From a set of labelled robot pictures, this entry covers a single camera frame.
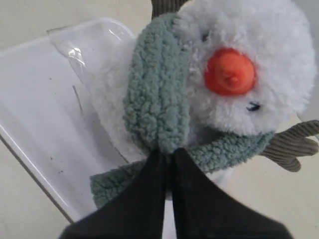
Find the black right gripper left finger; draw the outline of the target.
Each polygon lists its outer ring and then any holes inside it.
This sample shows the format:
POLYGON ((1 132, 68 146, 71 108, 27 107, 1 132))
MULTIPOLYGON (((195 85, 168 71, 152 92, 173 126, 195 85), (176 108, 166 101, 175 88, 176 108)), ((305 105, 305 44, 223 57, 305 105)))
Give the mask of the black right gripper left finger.
POLYGON ((66 227, 62 239, 160 239, 166 194, 166 156, 154 150, 116 198, 66 227))

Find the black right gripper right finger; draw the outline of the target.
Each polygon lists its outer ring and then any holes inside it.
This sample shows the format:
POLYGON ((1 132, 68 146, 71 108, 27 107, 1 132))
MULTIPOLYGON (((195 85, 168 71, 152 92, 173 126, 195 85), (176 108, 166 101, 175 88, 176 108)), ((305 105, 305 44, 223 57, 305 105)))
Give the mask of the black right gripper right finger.
POLYGON ((171 161, 171 192, 179 239, 290 239, 288 229, 236 201, 195 165, 183 148, 171 161))

